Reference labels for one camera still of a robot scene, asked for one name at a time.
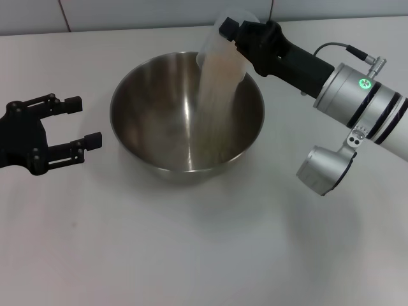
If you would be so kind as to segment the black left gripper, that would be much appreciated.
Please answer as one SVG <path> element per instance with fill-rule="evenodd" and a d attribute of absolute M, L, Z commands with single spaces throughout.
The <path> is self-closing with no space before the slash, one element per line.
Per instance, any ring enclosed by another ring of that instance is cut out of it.
<path fill-rule="evenodd" d="M 102 147 L 100 132 L 48 148 L 41 123 L 41 117 L 82 110 L 80 96 L 61 101 L 55 94 L 48 94 L 27 101 L 27 106 L 21 101 L 8 103 L 6 113 L 0 118 L 0 168 L 21 166 L 32 175 L 43 175 L 48 169 L 84 163 L 85 151 Z"/>

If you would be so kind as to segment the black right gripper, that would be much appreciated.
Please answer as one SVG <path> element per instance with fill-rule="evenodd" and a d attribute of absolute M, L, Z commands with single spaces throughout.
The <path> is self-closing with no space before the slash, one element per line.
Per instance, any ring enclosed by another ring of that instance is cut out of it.
<path fill-rule="evenodd" d="M 257 74 L 278 77 L 313 98 L 318 97 L 334 72 L 331 64 L 292 44 L 273 21 L 245 21 L 239 28 L 237 21 L 227 17 L 219 34 L 228 41 L 235 41 L 237 36 L 237 50 Z"/>

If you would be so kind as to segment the clear plastic measuring cup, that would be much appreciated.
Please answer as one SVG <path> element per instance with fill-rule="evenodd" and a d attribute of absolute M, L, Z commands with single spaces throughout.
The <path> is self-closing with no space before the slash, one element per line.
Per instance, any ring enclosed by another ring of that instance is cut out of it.
<path fill-rule="evenodd" d="M 233 42 L 219 34 L 219 27 L 227 17 L 242 25 L 244 21 L 257 22 L 258 18 L 241 8 L 228 8 L 218 16 L 210 34 L 196 56 L 201 71 L 201 83 L 207 88 L 232 90 L 244 79 L 248 63 Z"/>

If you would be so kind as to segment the white rice grains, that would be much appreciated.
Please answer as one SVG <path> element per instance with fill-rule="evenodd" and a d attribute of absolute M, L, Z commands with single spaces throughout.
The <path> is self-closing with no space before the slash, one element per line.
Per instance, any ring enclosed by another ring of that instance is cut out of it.
<path fill-rule="evenodd" d="M 201 66 L 193 149 L 205 164 L 220 163 L 231 152 L 233 100 L 245 76 L 239 57 L 207 54 Z"/>

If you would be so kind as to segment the stainless steel mixing bowl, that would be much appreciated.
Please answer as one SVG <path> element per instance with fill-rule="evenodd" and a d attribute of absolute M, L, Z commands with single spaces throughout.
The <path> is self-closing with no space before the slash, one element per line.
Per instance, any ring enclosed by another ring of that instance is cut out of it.
<path fill-rule="evenodd" d="M 197 184 L 236 165 L 263 127 L 265 103 L 250 75 L 239 83 L 224 135 L 210 143 L 199 121 L 201 71 L 196 52 L 153 57 L 132 69 L 110 103 L 119 143 L 163 180 Z"/>

